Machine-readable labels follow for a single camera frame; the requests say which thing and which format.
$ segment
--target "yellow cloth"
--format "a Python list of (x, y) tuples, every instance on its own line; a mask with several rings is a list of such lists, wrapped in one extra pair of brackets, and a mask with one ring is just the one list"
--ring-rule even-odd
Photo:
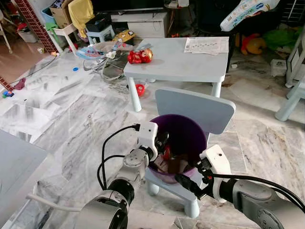
[(94, 18), (91, 0), (74, 0), (68, 7), (73, 25), (80, 31), (81, 37), (86, 38), (85, 23)]

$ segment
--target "purple bucket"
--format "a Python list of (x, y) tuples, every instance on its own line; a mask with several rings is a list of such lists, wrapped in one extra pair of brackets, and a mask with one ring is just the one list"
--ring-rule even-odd
[[(189, 163), (200, 160), (199, 155), (206, 149), (206, 138), (201, 127), (192, 119), (178, 114), (165, 114), (151, 120), (158, 124), (158, 133), (169, 132), (168, 143), (176, 154), (187, 153)], [(156, 177), (167, 184), (175, 184), (175, 174), (158, 172), (150, 163), (148, 168)], [(196, 168), (192, 168), (183, 174), (191, 177)]]

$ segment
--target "cardboard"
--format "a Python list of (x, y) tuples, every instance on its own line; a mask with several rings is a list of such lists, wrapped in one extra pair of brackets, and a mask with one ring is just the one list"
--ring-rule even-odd
[(68, 4), (73, 0), (64, 0), (61, 8), (52, 8), (50, 10), (59, 28), (63, 29), (72, 23)]

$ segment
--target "paper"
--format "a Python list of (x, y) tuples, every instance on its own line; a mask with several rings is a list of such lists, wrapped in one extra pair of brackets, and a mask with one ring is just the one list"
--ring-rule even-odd
[(184, 52), (217, 55), (229, 52), (229, 37), (192, 37), (187, 38)]

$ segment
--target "table top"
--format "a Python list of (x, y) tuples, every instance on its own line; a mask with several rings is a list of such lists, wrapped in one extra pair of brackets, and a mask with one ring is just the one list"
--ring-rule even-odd
[(139, 47), (150, 43), (150, 63), (130, 64), (124, 68), (126, 77), (188, 82), (222, 82), (228, 53), (218, 55), (184, 53), (186, 38), (148, 38)]
[(0, 130), (0, 228), (26, 202), (42, 174), (52, 163), (50, 155)]

